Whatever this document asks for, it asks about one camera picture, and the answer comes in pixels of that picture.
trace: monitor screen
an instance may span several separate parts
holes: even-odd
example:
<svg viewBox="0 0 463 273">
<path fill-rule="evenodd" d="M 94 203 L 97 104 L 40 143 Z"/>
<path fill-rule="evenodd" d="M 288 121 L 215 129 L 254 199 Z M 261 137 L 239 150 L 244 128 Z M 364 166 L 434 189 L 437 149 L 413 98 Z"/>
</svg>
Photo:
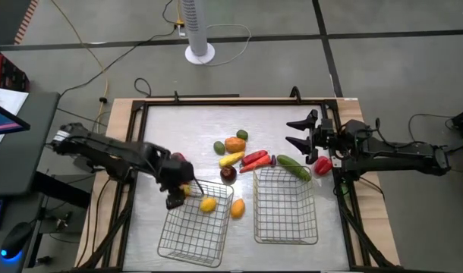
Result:
<svg viewBox="0 0 463 273">
<path fill-rule="evenodd" d="M 0 107 L 0 134 L 28 129 L 28 124 Z"/>
</svg>

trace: white cable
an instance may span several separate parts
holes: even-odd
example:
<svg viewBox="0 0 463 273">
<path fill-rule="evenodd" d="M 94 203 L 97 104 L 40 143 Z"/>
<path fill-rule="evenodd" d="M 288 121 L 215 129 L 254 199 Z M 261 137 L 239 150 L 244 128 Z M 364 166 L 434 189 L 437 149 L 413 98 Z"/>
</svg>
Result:
<svg viewBox="0 0 463 273">
<path fill-rule="evenodd" d="M 231 59 L 229 59 L 227 61 L 220 62 L 218 64 L 205 64 L 202 61 L 200 61 L 201 64 L 204 64 L 206 66 L 219 66 L 219 65 L 222 65 L 222 64 L 227 64 L 227 63 L 232 62 L 233 60 L 235 60 L 236 58 L 238 58 L 242 54 L 244 54 L 245 50 L 247 50 L 248 43 L 250 42 L 250 39 L 252 39 L 252 32 L 250 31 L 250 29 L 248 27 L 246 27 L 245 25 L 242 25 L 242 24 L 213 24 L 213 25 L 209 25 L 206 28 L 208 29 L 210 27 L 243 27 L 244 29 L 246 29 L 248 31 L 248 39 L 247 39 L 247 43 L 245 43 L 244 49 L 240 53 L 238 53 L 235 57 L 233 57 L 233 58 L 231 58 Z"/>
</svg>

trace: wire basket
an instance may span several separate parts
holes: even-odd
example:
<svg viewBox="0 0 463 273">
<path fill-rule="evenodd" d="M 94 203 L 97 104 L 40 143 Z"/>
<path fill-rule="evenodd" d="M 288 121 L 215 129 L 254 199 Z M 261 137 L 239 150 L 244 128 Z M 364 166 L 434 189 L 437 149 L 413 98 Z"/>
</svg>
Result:
<svg viewBox="0 0 463 273">
<path fill-rule="evenodd" d="M 203 195 L 191 183 L 191 195 L 184 205 L 168 211 L 157 247 L 159 256 L 196 265 L 218 267 L 222 262 L 226 231 L 233 200 L 233 188 L 199 180 L 204 194 L 216 199 L 213 212 L 202 212 Z"/>
<path fill-rule="evenodd" d="M 258 243 L 317 243 L 313 182 L 282 166 L 255 169 L 254 233 Z"/>
</svg>

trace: gray floor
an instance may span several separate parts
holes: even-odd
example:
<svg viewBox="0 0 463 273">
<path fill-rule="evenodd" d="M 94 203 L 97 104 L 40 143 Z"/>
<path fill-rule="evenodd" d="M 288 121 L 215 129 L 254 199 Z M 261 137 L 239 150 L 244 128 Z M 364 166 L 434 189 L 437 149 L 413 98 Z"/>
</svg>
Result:
<svg viewBox="0 0 463 273">
<path fill-rule="evenodd" d="M 205 1 L 209 24 L 245 24 L 255 35 L 318 33 L 310 1 Z M 169 26 L 160 14 L 166 1 L 58 0 L 85 42 L 148 39 Z M 463 1 L 320 1 L 328 33 L 463 29 Z M 168 10 L 175 19 L 175 6 Z M 244 35 L 242 30 L 219 30 L 210 36 Z M 49 0 L 41 0 L 23 44 L 77 42 Z M 342 90 L 358 97 L 370 123 L 382 120 L 389 140 L 409 141 L 407 122 L 415 113 L 456 115 L 463 111 L 463 36 L 330 41 Z M 218 44 L 217 59 L 225 60 L 243 43 Z M 334 96 L 320 41 L 252 42 L 248 50 L 221 67 L 195 67 L 183 57 L 183 45 L 138 48 L 108 72 L 110 98 L 139 96 L 136 77 L 145 77 L 154 95 L 240 93 L 243 96 L 284 96 L 292 86 L 303 96 Z M 96 49 L 108 64 L 125 48 Z M 83 49 L 5 52 L 47 92 L 88 80 L 99 70 Z M 69 93 L 60 107 L 94 118 L 102 95 L 101 77 Z M 52 133 L 76 121 L 59 112 Z M 457 136 L 444 128 L 442 118 L 418 118 L 419 140 L 449 143 Z M 452 159 L 463 169 L 463 153 Z M 64 158 L 46 151 L 40 169 L 52 174 L 78 174 Z M 463 173 L 434 177 L 417 172 L 380 174 L 386 204 L 402 264 L 407 268 L 463 272 Z M 63 247 L 48 240 L 41 251 L 73 260 Z M 38 267 L 32 271 L 46 272 Z"/>
</svg>

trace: computer mouse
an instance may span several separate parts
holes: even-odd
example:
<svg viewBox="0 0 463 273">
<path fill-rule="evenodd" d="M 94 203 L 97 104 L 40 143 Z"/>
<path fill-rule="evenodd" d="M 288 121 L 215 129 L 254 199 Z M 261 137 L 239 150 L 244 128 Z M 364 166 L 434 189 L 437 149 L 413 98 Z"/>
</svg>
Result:
<svg viewBox="0 0 463 273">
<path fill-rule="evenodd" d="M 23 249 L 31 237 L 33 228 L 30 223 L 21 222 L 12 228 L 2 242 L 1 255 L 4 259 L 14 258 Z"/>
</svg>

